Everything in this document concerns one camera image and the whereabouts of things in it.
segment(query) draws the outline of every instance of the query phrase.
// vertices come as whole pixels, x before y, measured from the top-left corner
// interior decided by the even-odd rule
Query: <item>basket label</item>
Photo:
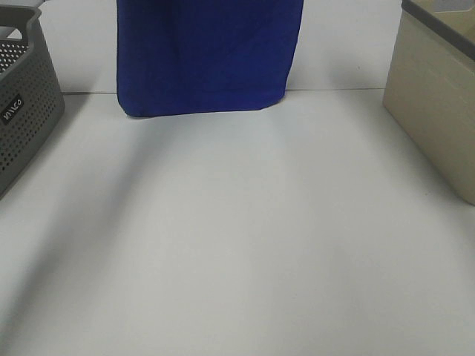
[[[0,120],[4,125],[11,123],[16,114],[23,108],[24,101],[20,94],[15,96],[15,99],[0,113]]]

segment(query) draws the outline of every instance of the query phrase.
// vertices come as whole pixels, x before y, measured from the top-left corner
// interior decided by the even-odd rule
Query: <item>blue cloth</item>
[[[304,0],[117,0],[119,103],[131,116],[280,101]]]

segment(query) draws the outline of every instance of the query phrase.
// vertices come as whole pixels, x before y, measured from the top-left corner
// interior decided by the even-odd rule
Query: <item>beige storage box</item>
[[[438,1],[403,1],[384,106],[475,204],[475,8],[436,13]]]

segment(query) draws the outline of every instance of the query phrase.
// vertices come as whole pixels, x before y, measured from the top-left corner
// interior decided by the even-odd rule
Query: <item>perforated basket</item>
[[[35,7],[0,5],[0,26],[21,39],[0,39],[0,197],[64,112],[65,103]]]

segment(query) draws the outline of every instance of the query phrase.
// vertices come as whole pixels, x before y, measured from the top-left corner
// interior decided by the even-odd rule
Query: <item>white table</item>
[[[68,96],[0,200],[0,355],[475,355],[475,207],[381,96]]]

